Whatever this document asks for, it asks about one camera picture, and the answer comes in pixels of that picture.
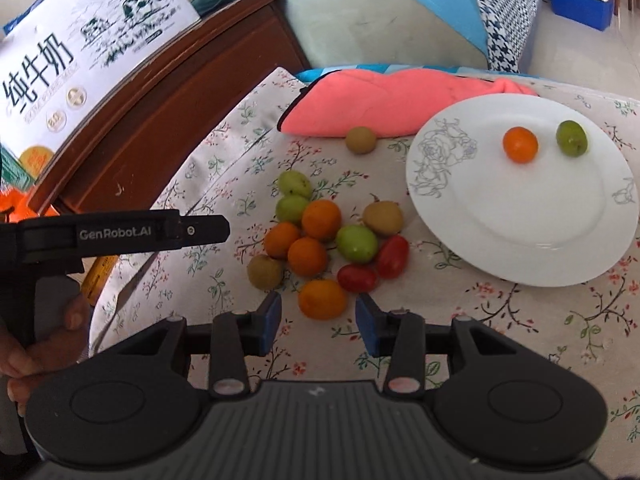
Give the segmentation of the person left hand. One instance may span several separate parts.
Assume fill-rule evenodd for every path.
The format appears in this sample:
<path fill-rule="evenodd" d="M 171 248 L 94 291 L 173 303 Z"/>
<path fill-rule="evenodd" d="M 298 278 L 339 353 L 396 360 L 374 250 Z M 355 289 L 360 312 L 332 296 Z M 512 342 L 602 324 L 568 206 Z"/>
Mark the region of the person left hand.
<path fill-rule="evenodd" d="M 1 375 L 6 394 L 24 416 L 32 392 L 53 373 L 76 363 L 87 348 L 92 309 L 83 294 L 65 306 L 63 324 L 28 348 L 1 326 Z"/>

